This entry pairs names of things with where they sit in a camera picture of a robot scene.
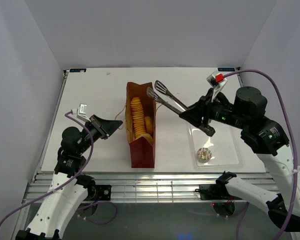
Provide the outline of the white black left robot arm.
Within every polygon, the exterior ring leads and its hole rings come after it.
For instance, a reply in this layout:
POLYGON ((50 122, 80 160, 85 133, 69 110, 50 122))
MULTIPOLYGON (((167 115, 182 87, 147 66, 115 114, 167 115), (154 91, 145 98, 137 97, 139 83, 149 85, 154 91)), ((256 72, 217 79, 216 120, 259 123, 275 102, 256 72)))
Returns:
POLYGON ((17 240, 62 239, 80 204, 96 195, 95 180, 81 173, 90 160, 83 154, 92 151, 97 140, 110 137, 123 122, 96 115, 83 120, 82 130, 70 126, 62 132, 49 190, 42 196, 43 202, 33 220, 16 234, 17 240))

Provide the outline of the long ridged orange bread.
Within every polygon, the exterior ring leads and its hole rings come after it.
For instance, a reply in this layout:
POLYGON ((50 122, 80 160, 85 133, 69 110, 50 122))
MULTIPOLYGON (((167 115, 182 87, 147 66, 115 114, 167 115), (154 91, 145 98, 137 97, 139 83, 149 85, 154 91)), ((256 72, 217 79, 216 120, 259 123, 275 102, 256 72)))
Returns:
POLYGON ((132 126, 136 139, 145 138, 150 143, 153 142, 153 134, 150 135, 146 131, 144 108, 139 97, 133 97, 130 101, 130 110, 132 117, 132 126))

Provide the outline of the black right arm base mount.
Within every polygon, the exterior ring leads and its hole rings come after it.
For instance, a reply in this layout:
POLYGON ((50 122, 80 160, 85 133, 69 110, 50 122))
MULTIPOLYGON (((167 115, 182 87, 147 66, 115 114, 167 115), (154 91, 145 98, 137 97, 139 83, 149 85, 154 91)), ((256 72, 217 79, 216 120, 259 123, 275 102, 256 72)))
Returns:
POLYGON ((226 189, 226 184, 237 175, 230 171, 224 171, 213 184, 200 184, 198 188, 194 190, 195 193, 200 194, 201 200, 238 200, 239 198, 230 195, 226 189))

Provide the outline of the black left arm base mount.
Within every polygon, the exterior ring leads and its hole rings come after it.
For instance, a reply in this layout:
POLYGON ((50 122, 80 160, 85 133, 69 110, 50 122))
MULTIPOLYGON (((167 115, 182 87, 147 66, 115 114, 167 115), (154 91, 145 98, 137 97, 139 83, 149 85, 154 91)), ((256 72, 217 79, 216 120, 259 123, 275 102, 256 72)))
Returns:
POLYGON ((112 195, 112 186, 111 185, 95 185, 91 190, 92 201, 110 201, 112 195))

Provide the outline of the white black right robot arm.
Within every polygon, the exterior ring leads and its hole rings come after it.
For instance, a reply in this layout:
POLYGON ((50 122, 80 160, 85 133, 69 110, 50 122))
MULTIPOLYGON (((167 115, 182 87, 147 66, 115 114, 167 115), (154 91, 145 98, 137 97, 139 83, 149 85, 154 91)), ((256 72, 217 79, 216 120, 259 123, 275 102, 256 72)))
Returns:
POLYGON ((279 192, 258 188, 224 171, 215 181, 216 194, 227 199, 234 196, 258 207, 270 220, 282 228, 288 216, 293 191, 292 151, 289 139, 279 123, 265 116, 267 99, 255 87, 241 87, 236 91, 233 103, 223 93, 212 99, 213 90, 202 96, 179 117, 203 131, 209 137, 215 129, 209 121, 216 121, 241 130, 240 137, 263 162, 276 183, 279 192))

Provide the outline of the white chocolate drizzled donut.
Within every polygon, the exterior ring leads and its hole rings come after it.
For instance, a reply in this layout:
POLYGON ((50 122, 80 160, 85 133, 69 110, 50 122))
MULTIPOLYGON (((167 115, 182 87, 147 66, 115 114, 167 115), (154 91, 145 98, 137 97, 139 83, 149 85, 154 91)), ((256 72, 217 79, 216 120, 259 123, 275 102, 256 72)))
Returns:
POLYGON ((196 152, 196 159, 199 162, 206 163, 212 158, 212 152, 207 147, 201 147, 196 152))

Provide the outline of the glazed orange donut bread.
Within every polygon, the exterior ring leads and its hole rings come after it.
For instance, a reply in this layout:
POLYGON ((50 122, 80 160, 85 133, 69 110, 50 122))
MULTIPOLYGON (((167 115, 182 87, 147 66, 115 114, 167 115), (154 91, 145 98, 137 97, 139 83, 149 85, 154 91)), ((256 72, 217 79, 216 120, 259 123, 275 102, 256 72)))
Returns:
POLYGON ((150 116, 144 118, 146 132, 150 135, 154 132, 154 122, 150 116))

